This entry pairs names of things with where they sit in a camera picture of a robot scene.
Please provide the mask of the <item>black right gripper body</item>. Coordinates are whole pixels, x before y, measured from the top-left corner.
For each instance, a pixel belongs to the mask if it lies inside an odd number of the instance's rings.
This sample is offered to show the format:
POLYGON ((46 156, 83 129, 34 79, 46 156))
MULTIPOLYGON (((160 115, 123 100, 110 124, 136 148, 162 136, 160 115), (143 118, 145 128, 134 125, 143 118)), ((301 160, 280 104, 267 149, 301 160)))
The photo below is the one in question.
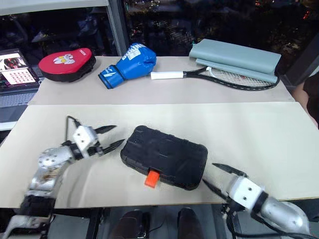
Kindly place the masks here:
POLYGON ((234 214, 239 211, 239 204, 225 194, 226 205, 224 207, 224 214, 234 214))

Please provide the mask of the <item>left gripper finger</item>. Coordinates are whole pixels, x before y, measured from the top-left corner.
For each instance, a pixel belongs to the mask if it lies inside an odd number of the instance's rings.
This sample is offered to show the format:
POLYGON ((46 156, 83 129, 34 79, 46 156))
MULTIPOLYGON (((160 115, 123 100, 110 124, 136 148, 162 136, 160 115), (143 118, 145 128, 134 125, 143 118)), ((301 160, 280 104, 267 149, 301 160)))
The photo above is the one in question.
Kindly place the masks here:
POLYGON ((103 149, 103 152, 111 152, 115 150, 117 147, 119 147, 125 140, 121 139, 116 142, 111 143, 107 148, 103 149))
POLYGON ((116 125, 106 125, 106 126, 101 126, 99 128, 96 128, 94 129, 94 131, 96 132, 96 134, 104 134, 116 127, 117 127, 116 125))

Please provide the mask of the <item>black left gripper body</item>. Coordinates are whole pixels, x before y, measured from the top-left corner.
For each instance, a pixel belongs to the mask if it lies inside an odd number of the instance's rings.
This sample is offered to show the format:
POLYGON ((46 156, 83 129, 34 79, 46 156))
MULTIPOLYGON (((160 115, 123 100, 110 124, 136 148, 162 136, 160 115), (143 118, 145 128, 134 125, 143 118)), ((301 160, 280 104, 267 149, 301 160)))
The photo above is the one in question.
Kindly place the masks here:
POLYGON ((88 148, 88 155, 93 156, 98 154, 99 156, 104 155, 103 148, 100 146, 100 142, 95 143, 93 146, 88 148))

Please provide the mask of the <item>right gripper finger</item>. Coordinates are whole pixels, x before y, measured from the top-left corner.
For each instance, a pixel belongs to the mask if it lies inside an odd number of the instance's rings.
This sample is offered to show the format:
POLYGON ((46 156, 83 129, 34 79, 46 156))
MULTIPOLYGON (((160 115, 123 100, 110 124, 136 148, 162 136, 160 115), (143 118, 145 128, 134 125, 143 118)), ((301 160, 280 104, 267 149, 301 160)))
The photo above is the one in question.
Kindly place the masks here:
POLYGON ((229 197, 227 195, 225 195, 224 193, 222 193, 222 191, 219 188, 212 185, 211 183, 209 183, 205 179, 203 179, 202 181, 214 194, 216 194, 217 196, 219 196, 222 199, 229 199, 229 197))
POLYGON ((234 167, 231 167, 229 165, 226 165, 226 164, 220 164, 220 163, 212 163, 212 165, 218 167, 219 169, 227 172, 227 173, 230 173, 230 174, 236 174, 238 176, 242 176, 242 177, 248 177, 247 174, 243 171, 240 171, 234 167))

